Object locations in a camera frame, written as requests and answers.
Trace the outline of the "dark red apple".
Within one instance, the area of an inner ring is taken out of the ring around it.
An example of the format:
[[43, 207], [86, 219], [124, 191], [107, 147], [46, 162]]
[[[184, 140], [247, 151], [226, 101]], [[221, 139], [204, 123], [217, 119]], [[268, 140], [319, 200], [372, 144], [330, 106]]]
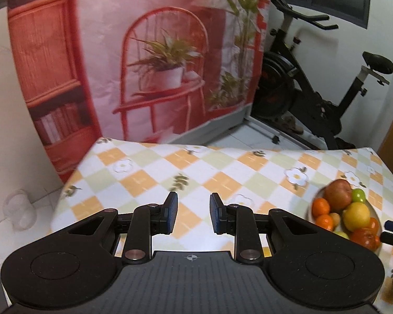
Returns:
[[370, 228], [358, 228], [349, 235], [352, 242], [375, 252], [380, 247], [380, 237], [374, 234]]

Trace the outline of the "yellow lemon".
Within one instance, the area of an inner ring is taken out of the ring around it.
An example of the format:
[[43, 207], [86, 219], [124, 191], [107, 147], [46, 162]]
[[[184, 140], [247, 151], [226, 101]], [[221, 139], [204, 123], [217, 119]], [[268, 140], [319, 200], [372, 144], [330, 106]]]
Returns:
[[343, 210], [342, 220], [350, 232], [365, 228], [370, 223], [370, 210], [365, 203], [353, 202]]

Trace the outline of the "green apple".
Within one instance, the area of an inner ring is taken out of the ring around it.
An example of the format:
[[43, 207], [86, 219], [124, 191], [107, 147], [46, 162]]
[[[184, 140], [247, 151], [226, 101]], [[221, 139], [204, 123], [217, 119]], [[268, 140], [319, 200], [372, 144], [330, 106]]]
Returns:
[[343, 232], [343, 231], [335, 231], [334, 234], [336, 234], [338, 236], [341, 236], [341, 237], [343, 237], [343, 238], [345, 238], [347, 240], [349, 239], [349, 236], [345, 232]]
[[353, 189], [351, 192], [351, 199], [353, 202], [365, 203], [366, 196], [364, 190], [360, 188]]

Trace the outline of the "brown kiwi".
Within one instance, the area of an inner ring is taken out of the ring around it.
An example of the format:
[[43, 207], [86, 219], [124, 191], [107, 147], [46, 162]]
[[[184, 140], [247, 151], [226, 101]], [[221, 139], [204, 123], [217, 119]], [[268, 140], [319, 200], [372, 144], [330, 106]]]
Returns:
[[333, 221], [333, 229], [335, 229], [341, 222], [341, 216], [338, 213], [330, 213], [329, 216]]

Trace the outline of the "mandarin orange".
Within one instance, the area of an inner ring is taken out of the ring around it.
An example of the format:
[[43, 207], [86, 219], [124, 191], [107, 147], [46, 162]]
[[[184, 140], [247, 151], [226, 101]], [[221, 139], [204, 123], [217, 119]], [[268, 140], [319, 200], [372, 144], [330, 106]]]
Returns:
[[373, 235], [378, 235], [379, 224], [376, 218], [370, 218], [370, 221], [368, 223], [368, 229], [373, 233]]
[[329, 214], [323, 214], [315, 219], [315, 225], [328, 231], [334, 230], [334, 220]]

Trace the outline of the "beige round plate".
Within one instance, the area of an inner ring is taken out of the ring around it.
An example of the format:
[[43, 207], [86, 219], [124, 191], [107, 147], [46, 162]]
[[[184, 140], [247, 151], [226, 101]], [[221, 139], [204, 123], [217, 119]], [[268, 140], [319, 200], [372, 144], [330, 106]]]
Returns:
[[[322, 189], [320, 189], [320, 190], [318, 191], [318, 193], [317, 193], [316, 196], [313, 198], [313, 200], [314, 200], [314, 199], [317, 199], [317, 198], [324, 198], [324, 189], [325, 189], [325, 187], [323, 187]], [[309, 210], [308, 210], [308, 212], [307, 212], [307, 220], [310, 221], [310, 222], [312, 222], [313, 224], [315, 224], [314, 222], [315, 222], [315, 219], [316, 219], [316, 218], [313, 218], [312, 212], [311, 212], [311, 209], [312, 209], [312, 202], [310, 203]], [[370, 203], [369, 203], [367, 200], [366, 200], [366, 202], [365, 202], [365, 205], [367, 205], [368, 208], [369, 208], [369, 210], [370, 210], [370, 217], [376, 218], [376, 219], [378, 220], [378, 216], [377, 216], [375, 210], [373, 209], [372, 205], [370, 205]], [[343, 232], [345, 232], [345, 233], [349, 236], [352, 232], [348, 231], [348, 230], [345, 228], [345, 226], [344, 226], [344, 224], [343, 224], [343, 220], [342, 220], [342, 212], [343, 212], [343, 210], [338, 212], [338, 214], [341, 216], [341, 222], [340, 222], [339, 226], [336, 227], [332, 232], [334, 233], [335, 231], [343, 231]], [[380, 237], [380, 234], [381, 234], [380, 220], [378, 220], [378, 224], [379, 224], [378, 237]], [[378, 254], [379, 250], [380, 250], [380, 247], [379, 247], [374, 253], [375, 253], [375, 254]]]

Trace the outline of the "green apple on plate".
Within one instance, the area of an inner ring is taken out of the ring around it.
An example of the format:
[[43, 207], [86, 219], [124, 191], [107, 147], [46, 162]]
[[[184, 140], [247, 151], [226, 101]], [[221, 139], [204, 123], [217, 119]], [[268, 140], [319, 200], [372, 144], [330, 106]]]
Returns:
[[353, 189], [351, 192], [351, 199], [353, 202], [365, 203], [366, 196], [364, 190], [360, 188]]

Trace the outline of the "checkered floral tablecloth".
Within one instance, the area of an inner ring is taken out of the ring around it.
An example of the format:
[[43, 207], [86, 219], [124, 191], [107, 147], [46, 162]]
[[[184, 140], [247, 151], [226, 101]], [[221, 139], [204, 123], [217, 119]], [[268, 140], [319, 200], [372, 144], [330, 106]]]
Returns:
[[233, 250], [230, 235], [213, 231], [209, 198], [266, 214], [281, 208], [306, 218], [318, 191], [336, 179], [360, 188], [381, 223], [393, 220], [393, 173], [371, 148], [353, 150], [266, 150], [167, 145], [100, 138], [66, 182], [51, 229], [115, 208], [138, 206], [178, 195], [174, 230], [157, 235], [155, 250]]

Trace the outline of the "large red apple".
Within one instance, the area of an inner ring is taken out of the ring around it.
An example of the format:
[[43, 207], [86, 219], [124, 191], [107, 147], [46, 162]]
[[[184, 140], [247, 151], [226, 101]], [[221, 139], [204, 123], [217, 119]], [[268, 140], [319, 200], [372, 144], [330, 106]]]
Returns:
[[345, 179], [337, 179], [324, 189], [324, 198], [333, 212], [342, 211], [352, 202], [351, 185]]

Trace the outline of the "small mandarin on plate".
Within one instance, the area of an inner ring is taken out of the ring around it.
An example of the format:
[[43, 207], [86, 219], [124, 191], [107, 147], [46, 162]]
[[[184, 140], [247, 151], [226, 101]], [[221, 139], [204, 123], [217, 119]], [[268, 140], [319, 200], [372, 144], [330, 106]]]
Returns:
[[324, 198], [314, 199], [312, 202], [311, 212], [313, 218], [318, 218], [322, 215], [328, 215], [330, 213], [330, 205]]

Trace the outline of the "clear glass jar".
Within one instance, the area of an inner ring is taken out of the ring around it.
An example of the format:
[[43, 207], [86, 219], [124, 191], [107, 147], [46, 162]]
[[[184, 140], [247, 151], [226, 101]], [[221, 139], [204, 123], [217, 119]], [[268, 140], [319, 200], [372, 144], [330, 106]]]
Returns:
[[3, 203], [3, 214], [17, 231], [30, 229], [37, 220], [37, 212], [27, 193], [18, 189]]

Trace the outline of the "black exercise bike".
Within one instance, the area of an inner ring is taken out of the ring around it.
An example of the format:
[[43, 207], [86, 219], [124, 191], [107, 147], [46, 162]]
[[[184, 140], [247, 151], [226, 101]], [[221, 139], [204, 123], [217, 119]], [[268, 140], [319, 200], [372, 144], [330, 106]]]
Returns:
[[273, 40], [263, 54], [262, 70], [253, 99], [250, 115], [274, 129], [301, 140], [303, 128], [313, 136], [321, 138], [329, 150], [348, 150], [355, 146], [339, 137], [342, 131], [341, 119], [357, 96], [367, 93], [364, 83], [367, 77], [376, 78], [384, 86], [387, 76], [393, 74], [393, 62], [382, 55], [363, 52], [363, 65], [350, 87], [337, 104], [325, 99], [320, 91], [335, 87], [335, 72], [326, 73], [322, 78], [307, 75], [294, 55], [301, 43], [294, 36], [291, 46], [286, 37], [294, 20], [301, 20], [323, 31], [334, 31], [338, 25], [325, 26], [327, 14], [308, 16], [295, 11], [285, 0], [271, 0], [283, 15], [278, 29], [272, 29]]

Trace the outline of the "pink printed backdrop cloth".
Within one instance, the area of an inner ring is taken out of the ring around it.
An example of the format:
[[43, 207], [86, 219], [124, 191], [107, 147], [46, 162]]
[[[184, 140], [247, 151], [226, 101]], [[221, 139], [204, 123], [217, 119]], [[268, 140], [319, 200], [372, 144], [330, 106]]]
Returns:
[[203, 140], [253, 102], [270, 0], [7, 0], [25, 103], [66, 181], [101, 137]]

